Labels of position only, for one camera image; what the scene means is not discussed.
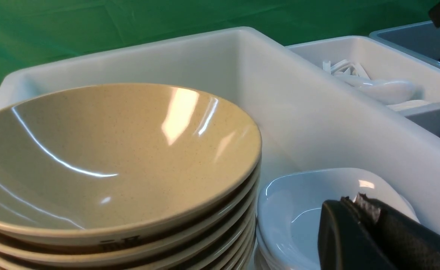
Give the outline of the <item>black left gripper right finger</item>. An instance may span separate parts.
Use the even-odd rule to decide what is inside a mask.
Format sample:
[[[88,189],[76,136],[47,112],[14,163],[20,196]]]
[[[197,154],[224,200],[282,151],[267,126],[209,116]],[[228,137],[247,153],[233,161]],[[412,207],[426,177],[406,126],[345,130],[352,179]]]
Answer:
[[[365,194],[350,200],[375,243],[396,270],[440,270],[440,235],[392,206]]]

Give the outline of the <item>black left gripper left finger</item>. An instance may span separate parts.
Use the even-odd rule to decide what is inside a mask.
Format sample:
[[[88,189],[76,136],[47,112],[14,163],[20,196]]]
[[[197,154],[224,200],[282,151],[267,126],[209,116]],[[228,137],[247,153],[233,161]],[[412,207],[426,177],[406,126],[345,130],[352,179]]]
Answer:
[[[362,215],[348,199],[323,202],[318,258],[322,270],[397,269],[375,243],[362,223]]]

